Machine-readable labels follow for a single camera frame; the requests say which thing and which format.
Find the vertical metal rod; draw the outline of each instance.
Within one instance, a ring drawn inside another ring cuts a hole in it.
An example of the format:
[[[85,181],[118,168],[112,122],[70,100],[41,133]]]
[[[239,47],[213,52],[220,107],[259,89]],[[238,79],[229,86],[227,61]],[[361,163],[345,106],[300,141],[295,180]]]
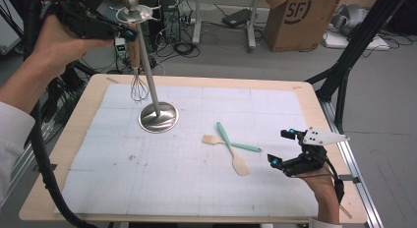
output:
[[[152,72],[150,71],[150,64],[148,59],[147,48],[145,46],[144,34],[142,33],[141,24],[136,24],[136,29],[138,30],[139,41],[141,42],[139,46],[141,47],[141,54],[142,54],[142,63],[145,69],[145,75],[147,76],[150,97],[152,98],[153,109],[155,110],[156,117],[160,116],[160,108],[159,108],[159,101],[157,100],[155,84],[153,82]]]

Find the white paper sheet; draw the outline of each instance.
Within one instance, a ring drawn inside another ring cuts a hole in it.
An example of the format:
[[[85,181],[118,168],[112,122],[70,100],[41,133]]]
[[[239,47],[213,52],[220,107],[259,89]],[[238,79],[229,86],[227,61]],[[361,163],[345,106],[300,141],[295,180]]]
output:
[[[307,185],[272,169],[267,154],[296,157],[296,141],[280,130],[306,125],[292,91],[158,86],[159,101],[178,108],[177,125],[163,134],[141,129],[138,115],[151,99],[135,104],[129,85],[111,85],[71,166],[64,198],[76,213],[284,216],[317,215]],[[236,149],[251,174],[238,176],[220,137],[221,122],[233,142],[263,152]]]

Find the concrete floor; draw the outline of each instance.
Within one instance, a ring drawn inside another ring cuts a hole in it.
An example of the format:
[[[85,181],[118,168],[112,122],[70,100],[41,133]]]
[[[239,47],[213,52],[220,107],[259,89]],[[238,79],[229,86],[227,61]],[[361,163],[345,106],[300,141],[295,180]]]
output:
[[[305,81],[331,67],[342,53],[342,50],[322,46],[311,52],[272,53],[263,40],[258,42],[253,53],[248,53],[242,47],[246,44],[246,33],[243,31],[208,25],[203,25],[202,31],[205,34],[199,45],[201,54],[198,57],[166,60],[162,63],[164,70],[157,66],[155,74]],[[417,223],[417,196],[414,193],[417,182],[412,179],[417,171],[414,162],[417,158],[414,144],[417,120],[413,117],[417,112],[416,52],[417,44],[375,51],[369,58],[361,58],[357,62],[348,83],[344,131],[351,138],[349,144],[385,227],[414,227]],[[99,68],[106,66],[107,61],[110,64],[112,57],[113,49],[109,48],[94,50],[85,59]],[[0,58],[0,84],[19,67],[21,60],[18,56]],[[12,192],[0,214],[0,227],[71,227],[66,222],[27,222],[19,219],[19,210],[37,174],[28,170]],[[96,225],[107,227],[108,223]]]

